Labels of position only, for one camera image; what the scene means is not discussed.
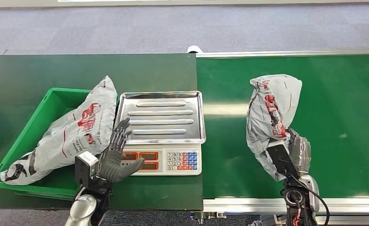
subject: white plastic bag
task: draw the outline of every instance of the white plastic bag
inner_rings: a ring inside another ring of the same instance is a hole
[[[247,113],[247,144],[256,159],[275,180],[277,173],[266,151],[269,139],[288,140],[286,129],[293,121],[302,82],[290,75],[265,75],[251,79],[254,88]]]
[[[106,76],[77,108],[54,121],[38,146],[15,161],[0,179],[10,185],[38,181],[54,169],[74,164],[85,151],[100,154],[110,143],[117,92]]]

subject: metal tray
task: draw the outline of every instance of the metal tray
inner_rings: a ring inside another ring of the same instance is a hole
[[[127,145],[205,142],[199,91],[123,93],[115,122],[127,117],[133,131]]]

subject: floor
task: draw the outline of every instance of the floor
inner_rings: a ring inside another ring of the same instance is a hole
[[[369,49],[369,4],[0,8],[0,54]],[[64,225],[67,211],[0,210],[0,226]],[[246,226],[255,216],[205,225]],[[111,211],[105,225],[196,225],[185,212]]]

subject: green plastic crate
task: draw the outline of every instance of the green plastic crate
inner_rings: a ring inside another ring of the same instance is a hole
[[[6,170],[25,153],[32,151],[50,124],[77,108],[89,92],[90,90],[83,89],[51,88],[1,161],[0,172]],[[42,180],[30,185],[7,185],[0,180],[0,188],[14,190],[20,195],[71,200],[75,196],[78,185],[74,180],[72,165],[56,169]]]

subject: digital scale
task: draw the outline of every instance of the digital scale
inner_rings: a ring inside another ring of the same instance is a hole
[[[132,134],[121,164],[127,166],[137,158],[145,159],[134,176],[201,173],[205,129],[200,92],[123,93],[115,121],[127,117],[127,130]]]

